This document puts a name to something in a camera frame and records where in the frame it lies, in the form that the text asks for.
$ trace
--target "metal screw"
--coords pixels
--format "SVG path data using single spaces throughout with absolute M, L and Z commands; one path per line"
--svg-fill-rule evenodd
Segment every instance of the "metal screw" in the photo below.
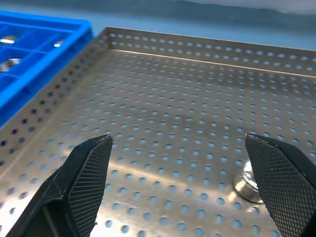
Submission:
M 61 39 L 61 40 L 57 41 L 57 42 L 54 44 L 54 47 L 55 47 L 55 48 L 60 47 L 60 46 L 63 44 L 63 42 L 64 42 L 64 39 Z
M 20 58 L 11 58 L 0 64 L 0 72 L 4 73 L 9 71 L 13 66 L 21 62 Z
M 253 176 L 250 161 L 246 162 L 242 174 L 236 176 L 233 186 L 237 194 L 247 201 L 263 203 Z
M 2 43 L 3 45 L 13 44 L 17 38 L 17 36 L 3 36 L 0 39 L 0 43 Z

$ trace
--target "silver metal part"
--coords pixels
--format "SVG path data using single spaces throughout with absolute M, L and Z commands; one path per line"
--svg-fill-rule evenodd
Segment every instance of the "silver metal part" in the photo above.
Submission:
M 250 161 L 247 161 L 241 175 L 237 175 L 233 182 L 235 191 L 245 200 L 255 203 L 263 203 L 257 183 L 253 176 Z
M 264 205 L 239 197 L 232 180 L 249 160 L 246 132 L 315 161 L 316 84 L 303 76 L 315 76 L 305 69 L 314 58 L 107 28 L 0 131 L 0 236 L 75 145 L 111 133 L 92 237 L 280 237 Z
M 1 39 L 0 39 L 0 43 L 2 45 L 8 45 L 8 44 L 13 44 L 15 43 L 15 41 L 17 40 L 17 36 L 3 36 Z
M 11 58 L 0 64 L 0 72 L 4 73 L 9 71 L 12 67 L 21 62 L 20 58 Z
M 60 46 L 63 44 L 63 42 L 64 42 L 63 39 L 59 40 L 58 42 L 56 42 L 56 43 L 54 44 L 54 47 L 55 47 L 55 48 L 60 47 Z

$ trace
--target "blue plastic crate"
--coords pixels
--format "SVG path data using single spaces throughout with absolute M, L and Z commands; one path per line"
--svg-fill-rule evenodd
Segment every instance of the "blue plastic crate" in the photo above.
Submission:
M 18 38 L 0 43 L 0 64 L 21 60 L 0 73 L 0 127 L 91 41 L 92 31 L 84 20 L 0 11 L 0 39 L 7 36 Z

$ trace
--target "light blue table surface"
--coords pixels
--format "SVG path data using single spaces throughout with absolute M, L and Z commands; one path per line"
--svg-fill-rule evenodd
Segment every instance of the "light blue table surface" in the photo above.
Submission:
M 180 0 L 0 0 L 0 9 L 105 26 L 316 49 L 316 16 Z

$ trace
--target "stainless steel tray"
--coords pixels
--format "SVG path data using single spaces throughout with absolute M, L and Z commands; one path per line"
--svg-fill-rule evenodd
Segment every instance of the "stainless steel tray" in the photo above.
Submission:
M 280 234 L 232 181 L 256 132 L 316 158 L 316 53 L 107 28 L 0 131 L 0 236 L 78 143 L 115 138 L 91 236 Z

